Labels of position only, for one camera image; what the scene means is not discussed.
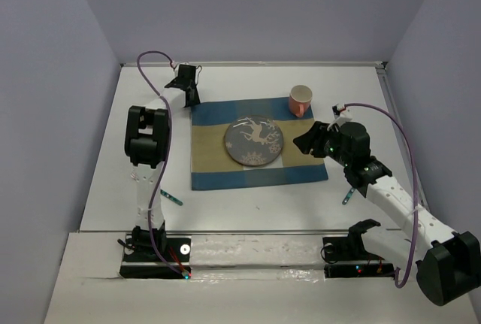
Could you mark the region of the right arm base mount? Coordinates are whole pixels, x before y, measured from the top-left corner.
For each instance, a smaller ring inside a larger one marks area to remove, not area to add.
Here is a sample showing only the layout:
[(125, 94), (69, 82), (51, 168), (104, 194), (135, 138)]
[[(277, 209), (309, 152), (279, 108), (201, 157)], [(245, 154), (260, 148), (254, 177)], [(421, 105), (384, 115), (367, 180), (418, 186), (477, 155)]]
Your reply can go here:
[(395, 276), (393, 264), (364, 248), (362, 235), (376, 227), (380, 227), (379, 222), (363, 220), (349, 227), (344, 236), (322, 239), (319, 253), (325, 263), (324, 274), (327, 279)]

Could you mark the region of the blue beige placemat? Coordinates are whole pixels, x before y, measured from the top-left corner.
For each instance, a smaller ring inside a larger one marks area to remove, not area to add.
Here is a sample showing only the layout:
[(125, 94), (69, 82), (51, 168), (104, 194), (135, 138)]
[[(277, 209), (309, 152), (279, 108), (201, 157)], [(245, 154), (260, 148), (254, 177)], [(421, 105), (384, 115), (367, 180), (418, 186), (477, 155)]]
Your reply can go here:
[[(312, 183), (328, 179), (322, 159), (305, 156), (294, 145), (314, 123), (312, 110), (302, 118), (293, 115), (287, 97), (211, 101), (192, 109), (191, 187), (197, 191), (244, 189)], [(274, 120), (283, 133), (283, 149), (275, 161), (260, 167), (235, 162), (224, 145), (226, 129), (244, 116)]]

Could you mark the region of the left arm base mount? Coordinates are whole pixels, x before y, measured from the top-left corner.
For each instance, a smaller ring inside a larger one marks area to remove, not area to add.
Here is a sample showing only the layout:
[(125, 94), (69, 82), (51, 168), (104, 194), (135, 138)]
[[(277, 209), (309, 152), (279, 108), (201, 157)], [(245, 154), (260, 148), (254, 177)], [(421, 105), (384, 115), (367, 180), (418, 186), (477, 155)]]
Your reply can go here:
[(157, 248), (152, 246), (150, 233), (140, 229), (117, 240), (123, 250), (119, 275), (125, 279), (189, 280), (192, 238), (159, 234), (156, 229), (153, 235)]

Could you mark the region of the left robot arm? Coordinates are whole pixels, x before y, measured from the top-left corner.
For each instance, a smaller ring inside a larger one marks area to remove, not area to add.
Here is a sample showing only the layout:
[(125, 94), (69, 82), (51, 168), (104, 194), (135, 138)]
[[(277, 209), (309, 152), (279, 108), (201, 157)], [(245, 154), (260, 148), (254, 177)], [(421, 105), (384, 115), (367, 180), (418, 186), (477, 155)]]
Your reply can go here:
[(132, 245), (151, 260), (164, 256), (167, 247), (160, 183), (172, 141), (172, 112), (157, 89), (160, 107), (133, 105), (128, 110), (124, 151), (135, 174), (138, 214)]

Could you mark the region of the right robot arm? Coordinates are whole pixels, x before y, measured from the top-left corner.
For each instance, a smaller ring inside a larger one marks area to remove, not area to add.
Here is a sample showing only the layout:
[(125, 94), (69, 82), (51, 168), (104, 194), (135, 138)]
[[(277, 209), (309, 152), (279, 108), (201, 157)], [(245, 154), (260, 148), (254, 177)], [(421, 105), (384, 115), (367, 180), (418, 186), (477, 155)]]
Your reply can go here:
[(377, 255), (397, 271), (414, 276), (422, 293), (444, 306), (480, 286), (480, 243), (458, 233), (415, 203), (392, 172), (371, 154), (366, 128), (356, 122), (329, 128), (316, 121), (294, 145), (315, 158), (329, 157), (343, 167), (349, 185), (381, 209), (404, 233), (396, 240), (379, 222), (363, 220), (334, 244), (334, 253), (362, 258)]

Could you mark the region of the pink cup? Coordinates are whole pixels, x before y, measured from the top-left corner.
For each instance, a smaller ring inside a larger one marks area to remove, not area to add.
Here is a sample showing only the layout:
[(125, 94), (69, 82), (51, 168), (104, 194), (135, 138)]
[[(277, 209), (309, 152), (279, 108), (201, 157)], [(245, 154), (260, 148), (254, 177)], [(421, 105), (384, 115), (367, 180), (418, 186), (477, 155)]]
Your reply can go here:
[(313, 98), (312, 90), (305, 85), (294, 86), (289, 93), (289, 110), (298, 118), (302, 118)]

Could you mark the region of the grey patterned plate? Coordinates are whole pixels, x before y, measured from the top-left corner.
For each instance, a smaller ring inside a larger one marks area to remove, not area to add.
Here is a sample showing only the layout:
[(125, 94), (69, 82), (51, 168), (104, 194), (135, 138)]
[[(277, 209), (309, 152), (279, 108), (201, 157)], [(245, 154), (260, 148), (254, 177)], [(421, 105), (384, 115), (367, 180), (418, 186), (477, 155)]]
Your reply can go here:
[(228, 155), (248, 167), (272, 163), (281, 154), (283, 144), (283, 133), (277, 123), (257, 115), (235, 120), (224, 134)]

